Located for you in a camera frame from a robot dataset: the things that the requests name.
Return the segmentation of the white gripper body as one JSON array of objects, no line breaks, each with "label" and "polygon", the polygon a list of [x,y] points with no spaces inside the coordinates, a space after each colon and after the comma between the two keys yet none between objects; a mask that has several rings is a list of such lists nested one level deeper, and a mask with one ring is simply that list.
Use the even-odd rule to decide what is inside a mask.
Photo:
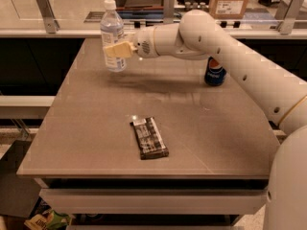
[{"label": "white gripper body", "polygon": [[141,28],[133,36],[133,46],[136,53],[142,58],[157,58],[158,53],[154,45],[155,27]]}]

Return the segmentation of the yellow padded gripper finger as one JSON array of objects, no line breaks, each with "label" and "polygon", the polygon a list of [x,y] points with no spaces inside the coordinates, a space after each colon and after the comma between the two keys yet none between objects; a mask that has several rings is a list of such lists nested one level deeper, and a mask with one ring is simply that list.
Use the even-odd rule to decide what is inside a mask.
[{"label": "yellow padded gripper finger", "polygon": [[104,47],[104,53],[111,58],[131,58],[136,51],[132,42],[122,41]]}]

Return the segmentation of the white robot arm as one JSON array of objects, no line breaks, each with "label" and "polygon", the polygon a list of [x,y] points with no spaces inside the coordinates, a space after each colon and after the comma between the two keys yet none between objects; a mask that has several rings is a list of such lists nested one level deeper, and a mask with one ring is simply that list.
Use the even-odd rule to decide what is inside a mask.
[{"label": "white robot arm", "polygon": [[216,59],[286,139],[273,159],[264,230],[307,230],[307,82],[226,33],[209,13],[151,26],[104,48],[109,57]]}]

